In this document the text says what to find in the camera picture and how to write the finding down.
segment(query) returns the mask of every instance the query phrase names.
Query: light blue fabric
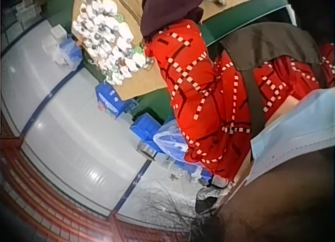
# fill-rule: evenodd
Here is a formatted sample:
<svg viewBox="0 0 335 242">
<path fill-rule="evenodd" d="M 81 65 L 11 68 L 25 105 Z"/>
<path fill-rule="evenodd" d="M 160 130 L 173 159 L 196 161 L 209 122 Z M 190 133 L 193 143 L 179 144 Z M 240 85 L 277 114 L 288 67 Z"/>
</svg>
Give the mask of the light blue fabric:
<svg viewBox="0 0 335 242">
<path fill-rule="evenodd" d="M 264 170 L 331 146 L 335 146 L 334 89 L 313 91 L 251 141 L 255 163 L 262 163 Z"/>
</svg>

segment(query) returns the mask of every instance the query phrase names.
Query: dark fabric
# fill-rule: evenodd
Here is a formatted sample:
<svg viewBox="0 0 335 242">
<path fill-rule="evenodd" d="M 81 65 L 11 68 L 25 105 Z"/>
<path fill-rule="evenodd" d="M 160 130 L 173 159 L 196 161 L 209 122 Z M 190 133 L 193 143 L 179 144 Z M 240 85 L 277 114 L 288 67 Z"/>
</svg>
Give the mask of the dark fabric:
<svg viewBox="0 0 335 242">
<path fill-rule="evenodd" d="M 309 33 L 286 23 L 264 22 L 237 30 L 221 41 L 234 66 L 241 72 L 250 107 L 251 132 L 257 136 L 265 127 L 262 96 L 253 70 L 264 62 L 290 56 L 312 66 L 321 88 L 326 80 L 318 47 Z"/>
<path fill-rule="evenodd" d="M 308 31 L 318 45 L 334 42 L 334 0 L 288 0 L 298 25 Z"/>
<path fill-rule="evenodd" d="M 199 23 L 203 9 L 199 5 L 203 0 L 142 0 L 143 14 L 141 33 L 146 41 L 160 29 L 182 19 L 191 19 Z"/>
<path fill-rule="evenodd" d="M 241 71 L 250 107 L 251 134 L 256 137 L 265 128 L 265 112 L 262 95 L 253 75 L 253 70 Z"/>
<path fill-rule="evenodd" d="M 212 208 L 217 200 L 218 200 L 217 197 L 213 197 L 213 196 L 210 196 L 210 197 L 208 197 L 204 200 L 196 199 L 196 201 L 195 201 L 195 212 L 197 214 L 200 214 L 200 213 Z"/>
<path fill-rule="evenodd" d="M 265 61 L 290 56 L 308 64 L 322 62 L 311 35 L 291 24 L 264 22 L 239 29 L 221 41 L 237 70 L 249 70 Z"/>
<path fill-rule="evenodd" d="M 217 216 L 195 218 L 191 223 L 189 242 L 215 242 L 223 241 L 225 228 Z"/>
</svg>

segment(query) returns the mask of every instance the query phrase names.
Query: wooden table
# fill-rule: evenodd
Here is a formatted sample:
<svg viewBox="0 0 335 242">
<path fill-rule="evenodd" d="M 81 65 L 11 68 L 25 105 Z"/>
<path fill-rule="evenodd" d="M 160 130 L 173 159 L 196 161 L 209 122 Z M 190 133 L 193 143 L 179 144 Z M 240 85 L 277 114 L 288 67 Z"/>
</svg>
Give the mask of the wooden table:
<svg viewBox="0 0 335 242">
<path fill-rule="evenodd" d="M 113 1 L 117 4 L 119 12 L 124 15 L 125 22 L 134 35 L 132 44 L 137 45 L 142 40 L 139 27 L 142 15 L 141 0 Z M 287 5 L 286 0 L 226 0 L 226 2 L 225 7 L 217 6 L 210 1 L 204 1 L 201 4 L 204 9 L 201 30 L 207 45 L 216 42 L 239 27 Z M 72 20 L 76 20 L 79 15 L 80 5 L 81 0 L 74 0 Z M 75 31 L 72 33 L 80 39 L 80 35 Z M 166 84 L 161 78 L 156 63 L 150 71 L 140 70 L 134 73 L 132 78 L 125 79 L 121 86 L 114 86 L 122 100 L 164 87 Z"/>
</svg>

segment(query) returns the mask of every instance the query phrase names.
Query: brown strap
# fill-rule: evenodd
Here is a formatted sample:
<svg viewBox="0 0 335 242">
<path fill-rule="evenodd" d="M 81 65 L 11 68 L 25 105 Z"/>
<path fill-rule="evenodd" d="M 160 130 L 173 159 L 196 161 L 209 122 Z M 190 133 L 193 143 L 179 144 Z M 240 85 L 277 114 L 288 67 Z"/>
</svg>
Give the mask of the brown strap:
<svg viewBox="0 0 335 242">
<path fill-rule="evenodd" d="M 315 75 L 316 80 L 319 82 L 320 88 L 327 88 L 327 81 L 325 77 L 325 73 L 323 72 L 322 65 L 320 64 L 311 64 L 311 68 Z"/>
<path fill-rule="evenodd" d="M 254 78 L 253 70 L 241 71 L 241 75 L 248 96 L 251 133 L 252 137 L 255 137 L 265 127 L 265 113 L 262 105 L 262 96 Z"/>
</svg>

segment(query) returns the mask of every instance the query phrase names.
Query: clear plastic bag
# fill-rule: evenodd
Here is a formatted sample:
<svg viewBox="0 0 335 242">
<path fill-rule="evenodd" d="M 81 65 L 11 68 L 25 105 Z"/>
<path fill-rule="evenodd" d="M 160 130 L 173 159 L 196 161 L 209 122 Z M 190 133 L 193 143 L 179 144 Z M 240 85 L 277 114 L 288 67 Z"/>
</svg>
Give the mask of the clear plastic bag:
<svg viewBox="0 0 335 242">
<path fill-rule="evenodd" d="M 71 38 L 59 45 L 59 53 L 57 56 L 58 58 L 64 59 L 72 71 L 76 70 L 80 62 L 83 60 L 81 49 Z"/>
<path fill-rule="evenodd" d="M 188 146 L 175 119 L 165 123 L 153 136 L 153 141 L 170 157 L 185 162 Z"/>
</svg>

